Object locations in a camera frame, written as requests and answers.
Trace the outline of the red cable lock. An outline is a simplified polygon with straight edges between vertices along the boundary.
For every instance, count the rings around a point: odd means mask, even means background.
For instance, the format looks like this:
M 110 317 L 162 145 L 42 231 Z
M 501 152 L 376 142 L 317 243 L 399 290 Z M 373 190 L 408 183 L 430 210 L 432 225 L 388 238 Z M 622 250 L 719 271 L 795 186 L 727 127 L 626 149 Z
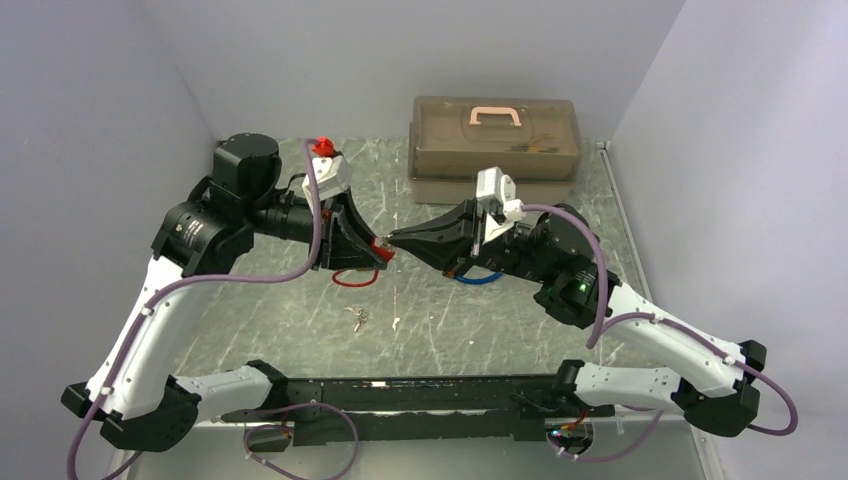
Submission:
M 370 244 L 370 250 L 375 253 L 380 260 L 389 263 L 396 255 L 396 248 L 375 239 Z M 331 282 L 343 288 L 365 288 L 373 285 L 380 276 L 381 269 L 342 269 L 335 271 L 331 275 Z

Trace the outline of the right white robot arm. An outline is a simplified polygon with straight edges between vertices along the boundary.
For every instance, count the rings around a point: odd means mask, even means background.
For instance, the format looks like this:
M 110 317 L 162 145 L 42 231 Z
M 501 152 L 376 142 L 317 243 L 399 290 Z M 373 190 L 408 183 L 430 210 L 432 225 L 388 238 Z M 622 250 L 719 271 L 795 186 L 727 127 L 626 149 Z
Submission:
M 566 204 L 508 202 L 498 215 L 477 200 L 389 234 L 388 241 L 446 276 L 481 267 L 536 283 L 534 302 L 551 319 L 636 347 L 657 367 L 603 367 L 565 361 L 551 388 L 557 411 L 611 404 L 681 415 L 708 433 L 734 437 L 755 428 L 767 350 L 704 333 L 612 273 L 587 221 Z

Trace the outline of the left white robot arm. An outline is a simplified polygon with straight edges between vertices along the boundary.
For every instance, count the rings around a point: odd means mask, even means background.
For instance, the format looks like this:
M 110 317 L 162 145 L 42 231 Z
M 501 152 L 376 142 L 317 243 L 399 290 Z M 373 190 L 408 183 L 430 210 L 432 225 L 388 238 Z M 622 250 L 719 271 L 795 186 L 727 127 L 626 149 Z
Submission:
M 287 377 L 261 360 L 202 377 L 173 374 L 173 362 L 217 286 L 259 235 L 302 242 L 307 270 L 382 270 L 389 254 L 359 215 L 352 168 L 326 138 L 304 144 L 308 169 L 278 186 L 278 142 L 241 133 L 216 148 L 211 173 L 165 215 L 152 244 L 142 290 L 106 360 L 87 381 L 68 386 L 62 404 L 96 421 L 113 447 L 163 452 L 214 417 L 279 417 Z

